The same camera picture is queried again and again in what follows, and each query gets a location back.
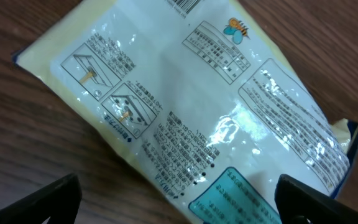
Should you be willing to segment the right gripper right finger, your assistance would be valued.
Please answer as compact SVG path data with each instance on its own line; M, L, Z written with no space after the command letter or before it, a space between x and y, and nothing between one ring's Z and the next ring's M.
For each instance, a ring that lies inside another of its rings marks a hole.
M275 203L283 224L358 224L358 212L310 186L282 174Z

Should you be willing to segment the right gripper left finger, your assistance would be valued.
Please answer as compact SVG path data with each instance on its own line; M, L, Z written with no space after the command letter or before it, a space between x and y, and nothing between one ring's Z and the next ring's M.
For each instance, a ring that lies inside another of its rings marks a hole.
M0 210L0 224L74 224L82 191L76 174L68 174Z

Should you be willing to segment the yellow snack bag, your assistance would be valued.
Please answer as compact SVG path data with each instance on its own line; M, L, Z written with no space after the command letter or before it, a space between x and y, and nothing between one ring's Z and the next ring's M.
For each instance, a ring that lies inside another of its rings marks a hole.
M15 61L192 223L280 223L281 175L336 198L358 150L237 1L83 1Z

